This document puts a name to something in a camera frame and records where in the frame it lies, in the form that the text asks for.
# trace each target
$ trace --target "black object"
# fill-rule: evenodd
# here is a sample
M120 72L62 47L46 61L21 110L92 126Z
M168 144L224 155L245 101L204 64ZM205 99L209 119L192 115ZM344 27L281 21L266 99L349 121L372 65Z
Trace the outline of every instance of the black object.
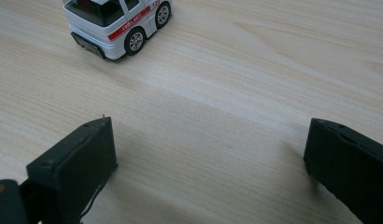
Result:
M383 146L348 127L312 119L305 167L365 224L383 224Z
M70 35L73 36L76 43L78 43L80 46L82 46L86 50L91 51L92 53L98 55L102 59L106 58L104 51L101 48L99 48L97 45L93 44L91 41L81 37L80 35L77 35L74 32L72 32Z
M79 224L117 165L111 118L83 124L28 164L19 187L0 180L0 224Z

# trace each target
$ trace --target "toy car bumper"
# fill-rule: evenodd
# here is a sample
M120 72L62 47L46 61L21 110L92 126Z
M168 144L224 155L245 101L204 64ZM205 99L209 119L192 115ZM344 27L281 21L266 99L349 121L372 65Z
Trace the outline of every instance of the toy car bumper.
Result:
M94 45L92 42L86 40L85 38L77 35L76 33L72 32L71 35L73 36L73 38L75 39L76 43L78 43L80 46L82 46L83 48L85 48L86 50L89 50L91 51L92 53L95 53L97 54L98 56L100 56L102 59L105 59L106 56L104 54L104 52L101 50L101 48L99 48L98 46Z

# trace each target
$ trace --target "light wooden surface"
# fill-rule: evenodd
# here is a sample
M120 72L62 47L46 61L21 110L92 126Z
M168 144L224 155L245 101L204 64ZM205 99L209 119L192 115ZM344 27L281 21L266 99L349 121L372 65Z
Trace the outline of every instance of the light wooden surface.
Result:
M176 0L115 62L69 33L61 0L0 1L0 178L105 114L120 167L85 224L361 223L303 153L313 117L383 144L383 0Z

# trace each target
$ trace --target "toy ambulance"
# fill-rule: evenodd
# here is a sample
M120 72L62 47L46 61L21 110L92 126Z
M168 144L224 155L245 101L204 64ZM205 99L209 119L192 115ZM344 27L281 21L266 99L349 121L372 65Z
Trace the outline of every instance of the toy ambulance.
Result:
M172 0L64 0L76 42L102 59L137 54L171 15Z

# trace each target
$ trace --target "toy car window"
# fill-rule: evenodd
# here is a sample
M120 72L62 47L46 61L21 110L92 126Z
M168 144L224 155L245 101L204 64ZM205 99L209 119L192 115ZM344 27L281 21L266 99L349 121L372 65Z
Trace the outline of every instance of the toy car window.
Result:
M139 4L139 0L125 0L125 4L127 5L128 10L131 11L131 9Z
M91 0L70 0L64 7L101 27L107 27L124 15L119 0L109 0L101 6Z

